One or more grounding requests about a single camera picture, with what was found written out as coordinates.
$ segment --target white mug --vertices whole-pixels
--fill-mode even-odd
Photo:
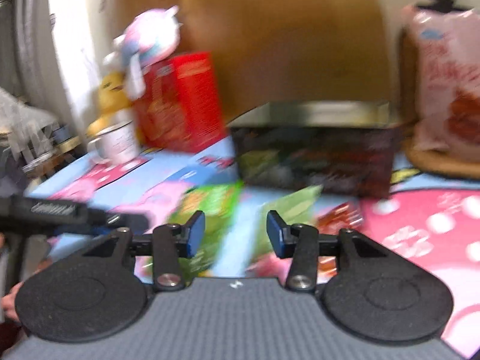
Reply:
[[[140,154],[133,121],[104,128],[88,143],[88,152],[97,164],[125,164]]]

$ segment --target plush toy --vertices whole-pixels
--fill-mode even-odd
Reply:
[[[123,66],[126,67],[125,91],[138,99],[145,93],[142,69],[169,57],[180,41],[178,7],[151,9],[138,15],[126,29],[121,45]]]
[[[132,120],[131,102],[123,90],[123,74],[107,74],[98,89],[98,112],[100,117],[87,129],[87,135],[94,137],[104,128],[123,120]]]

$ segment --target yellow plush toy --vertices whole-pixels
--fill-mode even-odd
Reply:
[[[87,129],[87,135],[94,137],[104,128],[133,118],[131,101],[123,90],[123,74],[107,74],[98,89],[98,112],[100,117]]]

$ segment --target pink snack bag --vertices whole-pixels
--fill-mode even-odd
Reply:
[[[418,47],[415,149],[480,162],[480,16],[407,7]]]

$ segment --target cardboard box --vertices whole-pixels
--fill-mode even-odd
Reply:
[[[226,137],[208,52],[160,61],[144,78],[133,108],[147,145],[197,153]]]

